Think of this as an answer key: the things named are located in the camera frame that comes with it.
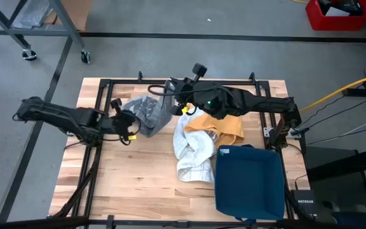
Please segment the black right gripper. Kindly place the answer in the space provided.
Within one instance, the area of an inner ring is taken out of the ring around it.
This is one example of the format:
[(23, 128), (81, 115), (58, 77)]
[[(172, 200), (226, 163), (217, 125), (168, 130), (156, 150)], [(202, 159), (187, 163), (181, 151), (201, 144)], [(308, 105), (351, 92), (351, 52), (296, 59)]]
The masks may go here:
[(188, 102), (193, 101), (194, 85), (198, 80), (204, 77), (207, 68), (199, 63), (196, 63), (192, 69), (194, 73), (193, 78), (184, 78), (183, 80), (177, 78), (170, 78), (171, 85), (169, 89), (174, 96), (177, 105), (173, 105), (171, 108), (172, 115), (183, 115), (183, 108)]

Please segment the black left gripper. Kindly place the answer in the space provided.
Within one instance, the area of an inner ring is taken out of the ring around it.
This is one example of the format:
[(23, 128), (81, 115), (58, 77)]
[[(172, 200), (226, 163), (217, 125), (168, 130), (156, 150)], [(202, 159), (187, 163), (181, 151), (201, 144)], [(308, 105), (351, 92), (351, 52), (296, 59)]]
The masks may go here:
[(135, 113), (128, 110), (121, 109), (121, 99), (114, 99), (110, 102), (111, 107), (116, 111), (116, 114), (110, 117), (110, 126), (106, 134), (119, 135), (119, 140), (124, 145), (129, 145), (129, 136), (131, 132), (129, 127), (137, 127), (136, 120), (132, 120), (132, 117), (138, 118)]

